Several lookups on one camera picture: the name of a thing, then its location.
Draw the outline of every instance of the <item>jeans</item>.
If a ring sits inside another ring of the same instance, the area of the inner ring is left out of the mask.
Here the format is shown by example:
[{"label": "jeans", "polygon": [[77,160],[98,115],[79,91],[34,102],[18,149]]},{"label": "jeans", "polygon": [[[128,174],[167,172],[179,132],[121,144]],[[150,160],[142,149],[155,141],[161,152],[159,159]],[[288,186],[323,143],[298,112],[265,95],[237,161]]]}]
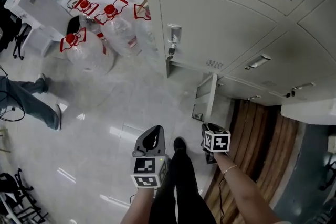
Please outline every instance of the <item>jeans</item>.
[{"label": "jeans", "polygon": [[216,221],[198,193],[193,164],[184,152],[177,151],[169,163],[163,185],[158,189],[150,214],[149,224],[175,224],[175,197],[179,209],[179,224],[216,224]]},{"label": "jeans", "polygon": [[[46,85],[44,79],[39,78],[36,82],[8,81],[6,78],[0,76],[0,90],[8,92],[21,103],[26,114],[45,122],[51,129],[58,129],[59,119],[56,112],[32,95],[33,93],[48,91],[48,85]],[[7,106],[20,108],[15,99],[1,92],[0,109]]]}]

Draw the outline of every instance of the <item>person's leg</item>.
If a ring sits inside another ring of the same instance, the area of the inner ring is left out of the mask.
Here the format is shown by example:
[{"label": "person's leg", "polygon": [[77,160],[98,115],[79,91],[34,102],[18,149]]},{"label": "person's leg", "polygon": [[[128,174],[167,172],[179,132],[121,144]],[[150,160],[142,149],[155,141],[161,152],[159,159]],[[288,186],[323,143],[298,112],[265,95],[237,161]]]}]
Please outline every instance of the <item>person's leg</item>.
[{"label": "person's leg", "polygon": [[39,78],[35,82],[30,81],[11,81],[16,85],[24,88],[29,93],[43,93],[48,91],[48,84],[46,83],[45,76],[39,75]]},{"label": "person's leg", "polygon": [[177,224],[175,217],[175,184],[170,169],[171,164],[169,163],[163,185],[158,189],[152,204],[149,224]]},{"label": "person's leg", "polygon": [[194,167],[186,153],[186,145],[180,137],[174,141],[174,149],[172,175],[177,190],[179,224],[216,224],[210,209],[198,193]]},{"label": "person's leg", "polygon": [[[59,115],[51,107],[38,100],[30,92],[22,88],[14,81],[11,81],[11,85],[7,88],[7,91],[21,103],[26,114],[45,122],[51,129],[59,129]],[[7,105],[17,108],[19,107],[19,104],[11,97],[7,98]]]}]

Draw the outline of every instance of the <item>bracelet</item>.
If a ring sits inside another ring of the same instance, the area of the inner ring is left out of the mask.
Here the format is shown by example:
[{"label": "bracelet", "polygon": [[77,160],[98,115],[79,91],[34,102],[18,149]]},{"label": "bracelet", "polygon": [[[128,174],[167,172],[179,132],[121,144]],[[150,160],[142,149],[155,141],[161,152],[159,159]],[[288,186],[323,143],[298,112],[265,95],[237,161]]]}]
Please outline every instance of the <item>bracelet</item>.
[{"label": "bracelet", "polygon": [[230,169],[235,168],[235,167],[237,167],[237,165],[233,165],[233,166],[229,167],[228,169],[226,169],[226,170],[224,171],[224,173],[223,173],[223,176],[225,176],[225,174],[226,174]]}]

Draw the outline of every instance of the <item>glossy floor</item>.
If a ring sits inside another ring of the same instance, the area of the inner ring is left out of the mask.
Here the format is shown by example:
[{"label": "glossy floor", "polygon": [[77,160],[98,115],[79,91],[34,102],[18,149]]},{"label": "glossy floor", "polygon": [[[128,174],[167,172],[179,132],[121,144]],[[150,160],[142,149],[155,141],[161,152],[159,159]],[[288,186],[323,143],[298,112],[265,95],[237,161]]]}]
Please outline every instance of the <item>glossy floor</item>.
[{"label": "glossy floor", "polygon": [[[138,56],[118,58],[101,76],[55,55],[14,60],[8,50],[0,54],[0,63],[12,80],[35,81],[40,72],[50,77],[49,92],[36,96],[50,106],[60,104],[64,112],[60,132],[29,115],[0,123],[8,128],[1,143],[12,150],[0,153],[1,169],[23,170],[50,222],[120,223],[137,190],[130,177],[131,152],[137,137],[154,125],[164,127],[170,156],[177,136],[187,140],[204,193],[213,167],[206,165],[199,146],[201,122],[191,119],[199,72],[182,70],[166,80]],[[214,114],[227,125],[230,99],[217,101]]]}]

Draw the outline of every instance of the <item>gray pants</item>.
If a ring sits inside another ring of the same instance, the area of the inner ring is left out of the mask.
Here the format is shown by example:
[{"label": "gray pants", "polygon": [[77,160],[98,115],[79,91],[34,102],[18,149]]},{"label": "gray pants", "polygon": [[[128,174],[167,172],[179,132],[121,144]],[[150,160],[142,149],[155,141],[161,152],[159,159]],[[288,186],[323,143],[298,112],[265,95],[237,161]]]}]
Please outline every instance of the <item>gray pants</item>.
[{"label": "gray pants", "polygon": [[[48,91],[48,85],[46,85],[44,79],[40,78],[34,83],[26,81],[8,81],[6,78],[0,76],[0,90],[8,92],[19,101],[26,114],[44,121],[51,129],[58,129],[59,120],[56,112],[32,95],[33,93],[43,93]],[[7,106],[19,107],[18,103],[13,98],[1,92],[0,109]]]}]

